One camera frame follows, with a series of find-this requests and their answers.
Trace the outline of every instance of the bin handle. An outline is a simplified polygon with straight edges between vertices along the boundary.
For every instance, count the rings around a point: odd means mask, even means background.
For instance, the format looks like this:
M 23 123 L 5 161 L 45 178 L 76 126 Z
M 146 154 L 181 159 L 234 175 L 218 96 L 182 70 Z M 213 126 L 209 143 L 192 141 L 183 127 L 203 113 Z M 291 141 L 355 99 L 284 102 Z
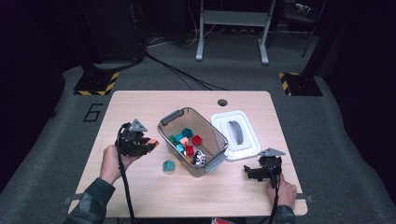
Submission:
M 170 113 L 169 115 L 167 115 L 166 117 L 164 117 L 163 119 L 161 119 L 161 124 L 163 126 L 168 125 L 169 122 L 171 122 L 174 119 L 177 119 L 178 117 L 183 116 L 184 111 L 183 110 L 176 110 L 172 113 Z
M 225 160 L 227 156 L 224 153 L 220 153 L 213 161 L 211 161 L 208 165 L 205 166 L 204 170 L 207 173 L 214 171 L 218 166 L 220 166 Z

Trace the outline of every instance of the white lid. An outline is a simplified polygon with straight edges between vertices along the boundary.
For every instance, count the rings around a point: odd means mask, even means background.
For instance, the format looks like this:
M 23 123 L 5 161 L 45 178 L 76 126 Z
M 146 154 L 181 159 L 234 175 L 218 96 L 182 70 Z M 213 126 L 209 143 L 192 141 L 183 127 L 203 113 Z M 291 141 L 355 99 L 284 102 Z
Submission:
M 224 153 L 228 160 L 257 156 L 262 150 L 257 135 L 243 111 L 214 114 L 211 123 L 228 139 L 229 145 Z

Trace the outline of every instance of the black curtain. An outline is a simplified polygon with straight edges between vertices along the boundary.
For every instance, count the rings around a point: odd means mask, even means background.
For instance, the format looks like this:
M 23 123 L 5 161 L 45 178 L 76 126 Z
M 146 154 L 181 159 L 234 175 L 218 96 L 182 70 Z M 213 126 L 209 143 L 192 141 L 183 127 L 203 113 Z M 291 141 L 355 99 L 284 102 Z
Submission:
M 0 8 L 0 190 L 3 190 L 48 119 L 64 90 L 58 60 L 21 0 Z
M 335 66 L 325 80 L 349 137 L 396 203 L 394 8 L 394 1 L 354 1 Z

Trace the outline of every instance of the gray carpet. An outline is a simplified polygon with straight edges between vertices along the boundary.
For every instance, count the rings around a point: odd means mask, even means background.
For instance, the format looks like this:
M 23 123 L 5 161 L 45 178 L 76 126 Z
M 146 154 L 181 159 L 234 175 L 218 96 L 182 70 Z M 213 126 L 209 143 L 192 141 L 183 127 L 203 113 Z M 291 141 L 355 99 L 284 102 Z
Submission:
M 332 93 L 321 77 L 323 97 L 286 96 L 279 72 L 302 72 L 314 48 L 301 57 L 305 40 L 278 34 L 268 49 L 270 64 L 262 65 L 255 35 L 218 36 L 206 40 L 204 59 L 195 61 L 196 44 L 185 48 L 164 44 L 148 52 L 196 78 L 231 91 L 270 92 L 293 157 L 303 191 L 314 198 L 300 223 L 395 223 L 396 208 L 377 173 L 350 141 Z M 116 67 L 120 64 L 100 64 Z M 64 73 L 66 86 L 50 119 L 19 170 L 0 195 L 1 223 L 62 223 L 62 205 L 78 185 L 106 107 L 107 96 L 79 96 L 73 88 L 80 67 Z M 194 91 L 201 88 L 189 82 Z M 176 75 L 145 58 L 120 72 L 111 93 L 119 90 L 189 90 Z M 84 122 L 92 104 L 101 111 L 96 122 Z M 250 217 L 255 223 L 260 217 Z M 106 223 L 116 223 L 107 219 Z

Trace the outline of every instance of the wooden table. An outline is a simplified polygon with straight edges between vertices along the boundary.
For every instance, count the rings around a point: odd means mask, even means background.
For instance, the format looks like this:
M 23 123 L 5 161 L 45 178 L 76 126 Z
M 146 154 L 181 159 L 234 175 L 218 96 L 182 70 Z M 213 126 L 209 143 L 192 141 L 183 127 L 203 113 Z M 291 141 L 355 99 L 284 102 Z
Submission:
M 220 106 L 218 100 L 226 100 Z M 269 216 L 272 205 L 264 193 L 264 184 L 248 179 L 244 165 L 259 168 L 259 157 L 225 161 L 219 168 L 201 177 L 193 177 L 166 147 L 157 131 L 160 120 L 183 107 L 192 107 L 210 121 L 217 113 L 241 110 L 247 115 L 262 149 L 273 147 L 282 156 L 285 179 L 302 189 L 288 146 L 280 127 L 271 96 L 266 91 L 116 91 L 92 147 L 76 193 L 82 193 L 99 176 L 103 150 L 114 144 L 120 126 L 138 119 L 148 128 L 146 137 L 160 145 L 134 162 L 126 172 L 136 217 L 255 217 Z M 176 170 L 163 171 L 163 162 L 172 160 Z M 128 217 L 122 179 L 107 206 L 107 217 Z M 73 201 L 69 212 L 77 205 Z M 297 200 L 294 213 L 306 214 L 305 200 Z

